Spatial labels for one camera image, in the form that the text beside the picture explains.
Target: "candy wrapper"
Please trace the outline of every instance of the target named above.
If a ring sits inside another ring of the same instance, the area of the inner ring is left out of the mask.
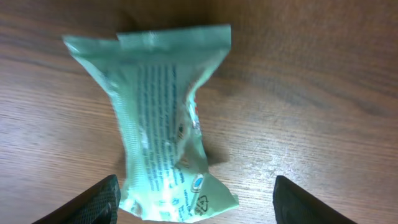
[[[126,150],[119,207],[143,220],[196,222],[238,206],[213,177],[195,92],[231,48],[230,26],[65,36],[71,55],[108,94]]]

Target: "table top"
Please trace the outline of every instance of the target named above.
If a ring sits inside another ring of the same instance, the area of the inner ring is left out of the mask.
[[[210,172],[239,208],[200,223],[275,223],[285,175],[358,223],[398,219],[398,3],[0,2],[0,217],[30,223],[109,174],[124,149],[105,92],[63,34],[230,23],[233,46],[197,92]],[[119,211],[118,223],[141,223]]]

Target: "translucent green plastic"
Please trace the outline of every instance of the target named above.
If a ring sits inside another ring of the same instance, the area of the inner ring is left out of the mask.
[[[231,48],[230,26],[65,36],[109,95],[126,150],[120,208],[143,220],[196,222],[238,206],[209,174],[195,92]]]

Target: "black object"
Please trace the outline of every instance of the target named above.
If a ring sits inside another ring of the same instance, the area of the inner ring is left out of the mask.
[[[109,175],[34,224],[116,224],[120,188],[116,175]]]
[[[355,224],[281,175],[276,177],[273,198],[277,224]]]

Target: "wooden table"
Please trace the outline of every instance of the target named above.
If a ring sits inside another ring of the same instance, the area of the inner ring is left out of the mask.
[[[275,223],[286,175],[358,223],[398,220],[396,0],[0,2],[0,217],[30,223],[108,174],[124,149],[108,97],[61,35],[230,23],[197,93],[210,168],[240,207],[200,223]],[[118,223],[141,223],[119,211]]]

